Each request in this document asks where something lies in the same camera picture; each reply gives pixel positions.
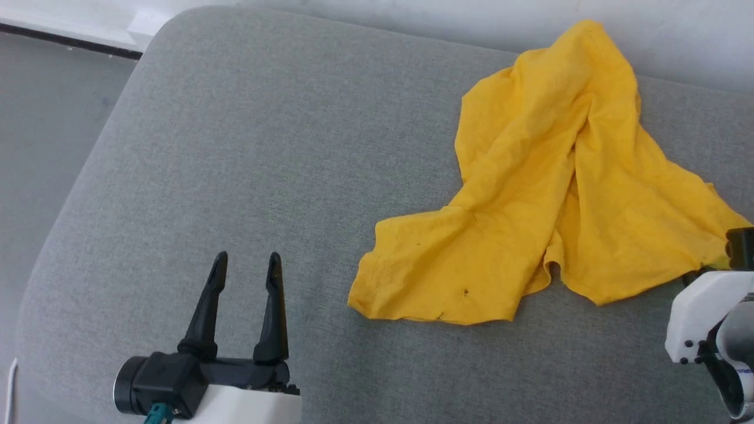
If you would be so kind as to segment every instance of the white cable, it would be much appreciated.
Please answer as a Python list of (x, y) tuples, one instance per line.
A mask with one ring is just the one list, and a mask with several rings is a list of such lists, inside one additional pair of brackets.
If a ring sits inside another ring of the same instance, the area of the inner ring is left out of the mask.
[(16, 381), (16, 370), (18, 369), (18, 358), (13, 360), (11, 369), (8, 371), (8, 396), (5, 398), (5, 424), (12, 424), (13, 419), (13, 390)]

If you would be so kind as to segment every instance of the sofa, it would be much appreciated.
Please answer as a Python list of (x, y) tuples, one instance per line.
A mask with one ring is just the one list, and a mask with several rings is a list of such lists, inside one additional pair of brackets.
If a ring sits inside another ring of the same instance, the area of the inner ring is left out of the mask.
[[(172, 19), (32, 271), (17, 421), (141, 422), (115, 409), (115, 375), (175, 351), (221, 250), (219, 355), (250, 357), (275, 250), (306, 423), (727, 422), (704, 368), (664, 350), (677, 281), (603, 307), (554, 282), (513, 322), (469, 327), (346, 306), (375, 223), (456, 193), (461, 97), (515, 59), (263, 9)], [(668, 158), (754, 219), (754, 99), (645, 77), (639, 89)]]

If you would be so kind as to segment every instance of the white wall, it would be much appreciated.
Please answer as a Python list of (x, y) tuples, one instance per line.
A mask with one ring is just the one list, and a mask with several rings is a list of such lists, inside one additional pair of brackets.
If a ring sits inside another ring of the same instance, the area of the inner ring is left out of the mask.
[(0, 22), (142, 50), (167, 19), (207, 4), (271, 5), (509, 51), (591, 18), (636, 71), (754, 93), (751, 0), (0, 0)]

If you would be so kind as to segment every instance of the yellow towel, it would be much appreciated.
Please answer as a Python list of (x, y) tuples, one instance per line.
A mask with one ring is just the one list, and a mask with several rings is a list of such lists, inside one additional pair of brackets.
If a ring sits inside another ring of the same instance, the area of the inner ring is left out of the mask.
[(665, 159), (640, 109), (631, 66), (592, 21), (484, 78), (461, 105), (463, 188), (438, 211), (377, 223), (348, 305), (475, 324), (512, 320), (552, 262), (597, 305), (725, 268), (725, 232), (751, 224)]

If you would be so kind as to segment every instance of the gray floor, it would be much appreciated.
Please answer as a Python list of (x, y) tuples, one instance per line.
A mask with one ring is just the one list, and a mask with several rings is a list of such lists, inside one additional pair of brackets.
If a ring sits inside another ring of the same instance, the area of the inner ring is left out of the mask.
[[(0, 32), (0, 377), (44, 239), (136, 61)], [(5, 383), (0, 384), (5, 399)]]

